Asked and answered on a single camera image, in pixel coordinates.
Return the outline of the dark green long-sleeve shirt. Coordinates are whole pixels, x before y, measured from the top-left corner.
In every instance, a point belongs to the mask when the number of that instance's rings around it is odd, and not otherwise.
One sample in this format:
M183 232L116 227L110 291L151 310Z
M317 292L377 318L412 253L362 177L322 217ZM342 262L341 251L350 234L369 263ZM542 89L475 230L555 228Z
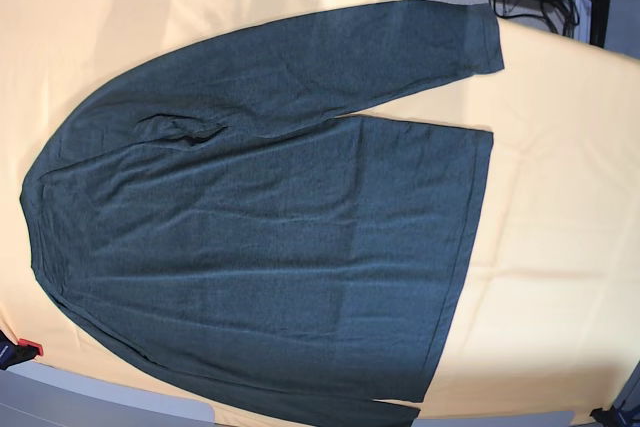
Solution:
M485 5L292 17L146 62L28 171L38 283L141 371L310 426L409 426L466 278L493 136L368 108L503 68Z

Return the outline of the black clamp right corner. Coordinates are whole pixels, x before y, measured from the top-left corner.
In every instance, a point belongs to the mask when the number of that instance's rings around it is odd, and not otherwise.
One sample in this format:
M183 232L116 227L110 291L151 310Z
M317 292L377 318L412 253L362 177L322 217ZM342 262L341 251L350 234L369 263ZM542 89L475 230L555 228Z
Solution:
M631 410L615 407L608 410L598 408L592 410L590 416L604 427L639 427L638 407Z

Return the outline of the red and black clamp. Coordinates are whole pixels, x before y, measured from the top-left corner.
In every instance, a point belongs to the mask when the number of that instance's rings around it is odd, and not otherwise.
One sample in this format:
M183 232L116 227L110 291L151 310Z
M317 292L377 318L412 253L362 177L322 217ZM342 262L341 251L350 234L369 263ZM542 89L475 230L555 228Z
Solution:
M35 342L19 339L14 343L3 332L0 332L0 369L29 362L43 355L43 347Z

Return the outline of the yellow table cloth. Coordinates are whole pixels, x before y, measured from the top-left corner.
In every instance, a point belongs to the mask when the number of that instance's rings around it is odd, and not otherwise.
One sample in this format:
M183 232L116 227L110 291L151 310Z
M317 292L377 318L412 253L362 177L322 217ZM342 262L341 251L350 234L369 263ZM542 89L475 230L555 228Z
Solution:
M1 328L38 366L169 396L68 320L30 267L21 184L112 77L228 31L378 0L1 0ZM639 64L500 22L504 69L374 109L494 134L474 252L424 419L610 405L639 361Z

